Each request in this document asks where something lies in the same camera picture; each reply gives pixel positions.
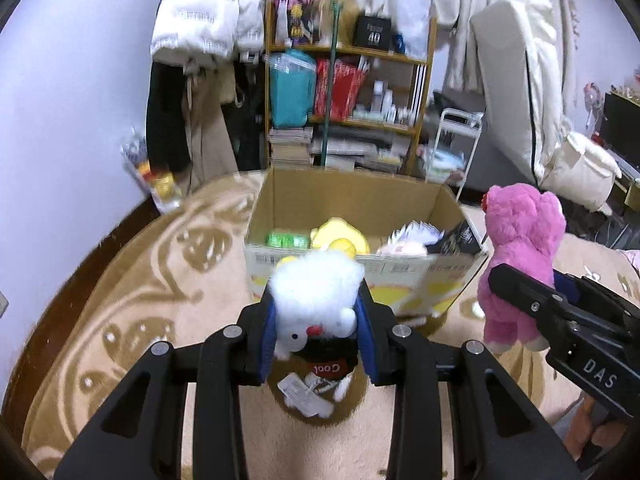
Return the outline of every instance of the beige pants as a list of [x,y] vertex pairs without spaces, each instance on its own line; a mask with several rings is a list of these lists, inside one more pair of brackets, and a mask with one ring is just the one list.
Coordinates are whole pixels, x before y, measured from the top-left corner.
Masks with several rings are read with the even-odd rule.
[[176,175],[186,196],[219,176],[237,173],[238,165],[226,131],[221,102],[233,99],[235,80],[231,70],[207,70],[190,76],[182,100],[182,113],[191,155],[191,166]]

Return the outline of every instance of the stuffed animal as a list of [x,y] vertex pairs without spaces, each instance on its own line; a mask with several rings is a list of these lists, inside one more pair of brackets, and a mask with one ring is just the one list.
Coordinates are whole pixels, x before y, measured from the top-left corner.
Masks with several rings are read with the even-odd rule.
[[286,360],[310,338],[348,338],[364,267],[342,251],[310,251],[279,266],[270,279],[276,306],[275,356]]
[[484,311],[484,342],[494,353],[506,352],[516,340],[541,351],[548,342],[536,321],[489,290],[489,272],[509,264],[549,286],[554,286],[552,262],[564,235],[566,221],[558,198],[528,184],[492,186],[482,199],[486,232],[494,256],[478,283],[478,303]]
[[[353,44],[353,32],[356,27],[358,15],[362,9],[357,0],[336,0],[340,9],[338,17],[338,46]],[[332,0],[316,0],[314,3],[316,12],[320,16],[320,43],[331,44],[331,36],[334,31],[334,8]]]
[[318,229],[313,229],[310,234],[311,248],[321,251],[329,248],[336,240],[348,240],[356,249],[357,254],[369,254],[371,249],[367,239],[354,226],[342,218],[329,218]]

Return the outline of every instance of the beige carpet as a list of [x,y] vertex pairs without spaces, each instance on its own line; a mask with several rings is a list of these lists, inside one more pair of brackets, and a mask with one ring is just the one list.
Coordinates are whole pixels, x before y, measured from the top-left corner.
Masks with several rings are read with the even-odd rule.
[[[246,288],[242,236],[263,176],[223,178],[162,217],[114,259],[31,406],[22,445],[48,477],[88,418],[151,343],[175,346],[202,341],[233,323],[252,299]],[[484,231],[482,212],[469,216]],[[567,236],[556,268],[591,274],[638,303],[640,280],[615,251]],[[460,345],[481,338],[471,314],[477,279],[446,317],[426,327],[432,339]],[[549,419],[578,390],[543,363],[539,354],[514,348],[501,362]],[[277,363],[268,384],[242,388],[242,426],[253,480],[379,479],[385,475],[394,389],[370,386],[358,368],[343,402],[329,420],[303,420],[286,408],[274,384],[299,362]],[[191,478],[194,389],[188,395],[183,478]],[[452,478],[450,423],[444,416],[444,476]],[[429,450],[425,450],[425,460]]]

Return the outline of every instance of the blue gripper pad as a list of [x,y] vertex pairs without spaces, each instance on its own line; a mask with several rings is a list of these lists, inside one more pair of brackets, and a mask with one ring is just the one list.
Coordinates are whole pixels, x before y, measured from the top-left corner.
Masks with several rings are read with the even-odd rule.
[[580,289],[574,280],[557,270],[554,270],[554,286],[558,292],[566,296],[572,305],[577,305],[580,301]]
[[276,348],[276,306],[273,300],[267,307],[267,319],[264,322],[262,341],[260,343],[260,380],[267,380],[273,362],[273,351]]
[[369,322],[369,316],[367,315],[364,302],[359,294],[356,298],[356,302],[353,304],[353,309],[358,320],[356,338],[358,340],[358,349],[360,350],[360,360],[362,361],[364,372],[369,376],[372,383],[376,383],[378,381],[376,348],[373,333],[371,331],[371,323]]

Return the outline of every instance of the red box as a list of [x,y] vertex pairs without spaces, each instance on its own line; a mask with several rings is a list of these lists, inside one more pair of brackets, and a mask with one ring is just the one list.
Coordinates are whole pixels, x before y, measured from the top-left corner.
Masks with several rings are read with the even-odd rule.
[[[324,116],[326,108],[326,87],[328,81],[329,60],[318,61],[316,80],[315,114]],[[334,67],[334,89],[331,98],[331,115],[334,121],[343,121],[351,115],[356,105],[356,97],[367,76],[363,70],[336,60]]]

